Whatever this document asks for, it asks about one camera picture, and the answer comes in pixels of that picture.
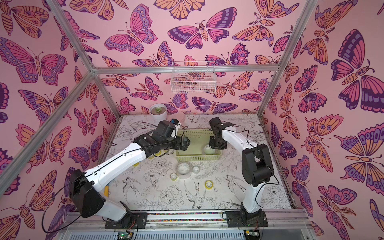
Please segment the large clear tape roll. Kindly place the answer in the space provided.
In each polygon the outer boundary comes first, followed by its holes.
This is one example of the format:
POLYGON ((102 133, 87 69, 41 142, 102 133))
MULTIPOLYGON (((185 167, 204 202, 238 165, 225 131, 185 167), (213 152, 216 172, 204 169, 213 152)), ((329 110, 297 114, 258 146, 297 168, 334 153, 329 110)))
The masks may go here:
POLYGON ((180 162, 177 165, 176 172, 180 179, 188 179, 192 174, 192 167, 188 162, 180 162))
POLYGON ((215 155, 216 154, 216 150, 212 149, 209 145, 205 145, 203 147, 203 154, 204 155, 215 155))

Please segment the pale green perforated storage basket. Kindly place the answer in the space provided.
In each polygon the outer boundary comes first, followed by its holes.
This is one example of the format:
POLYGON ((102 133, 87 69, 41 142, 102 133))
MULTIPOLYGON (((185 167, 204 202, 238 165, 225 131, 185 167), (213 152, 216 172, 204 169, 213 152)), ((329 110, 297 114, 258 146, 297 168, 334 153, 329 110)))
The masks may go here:
POLYGON ((213 132, 209 129, 185 130, 184 136, 190 139, 191 144, 187 151, 175 150, 174 155, 176 159, 179 162, 218 160, 222 156, 221 150, 216 150, 215 155, 203 154, 203 147, 209 145, 210 136, 213 135, 213 132))

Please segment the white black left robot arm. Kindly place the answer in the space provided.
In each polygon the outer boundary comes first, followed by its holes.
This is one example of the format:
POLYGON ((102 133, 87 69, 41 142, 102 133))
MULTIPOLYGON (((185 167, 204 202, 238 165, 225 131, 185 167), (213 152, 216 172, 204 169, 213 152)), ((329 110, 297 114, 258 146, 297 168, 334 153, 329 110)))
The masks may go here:
POLYGON ((104 163, 85 172, 75 170, 69 184, 70 198, 81 217, 100 216, 116 222, 129 218, 129 208, 105 197, 102 191, 124 171, 161 150, 187 150, 191 142, 187 137, 178 136, 182 129, 177 119, 161 121, 154 130, 136 137, 104 163))

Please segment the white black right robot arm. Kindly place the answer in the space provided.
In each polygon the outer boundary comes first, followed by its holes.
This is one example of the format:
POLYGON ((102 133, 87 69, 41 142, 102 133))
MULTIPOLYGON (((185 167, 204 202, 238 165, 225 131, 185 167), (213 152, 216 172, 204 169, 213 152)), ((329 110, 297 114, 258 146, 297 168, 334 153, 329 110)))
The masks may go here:
POLYGON ((259 213, 264 188, 275 176, 269 147, 252 142, 249 131, 239 131, 235 124, 223 123, 218 117, 211 119, 209 125, 214 134, 209 143, 212 149, 224 150, 231 145, 241 154, 242 175, 249 184, 241 211, 247 215, 259 213))

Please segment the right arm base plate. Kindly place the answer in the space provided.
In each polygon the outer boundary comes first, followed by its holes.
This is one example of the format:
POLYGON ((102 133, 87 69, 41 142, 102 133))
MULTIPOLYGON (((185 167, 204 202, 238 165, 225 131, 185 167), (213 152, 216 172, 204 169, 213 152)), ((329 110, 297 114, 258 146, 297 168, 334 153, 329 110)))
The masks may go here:
POLYGON ((245 210, 226 212, 229 228, 259 228, 268 227, 269 223, 263 210, 248 213, 245 210))

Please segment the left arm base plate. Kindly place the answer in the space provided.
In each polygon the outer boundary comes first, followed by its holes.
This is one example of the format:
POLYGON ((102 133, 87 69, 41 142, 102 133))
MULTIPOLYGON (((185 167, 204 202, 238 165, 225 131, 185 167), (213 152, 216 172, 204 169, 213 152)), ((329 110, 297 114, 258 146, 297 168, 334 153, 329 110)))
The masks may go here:
POLYGON ((148 213, 137 212, 127 213, 121 220, 112 221, 108 219, 105 223, 106 230, 117 230, 117 229, 144 229, 148 220, 148 213))

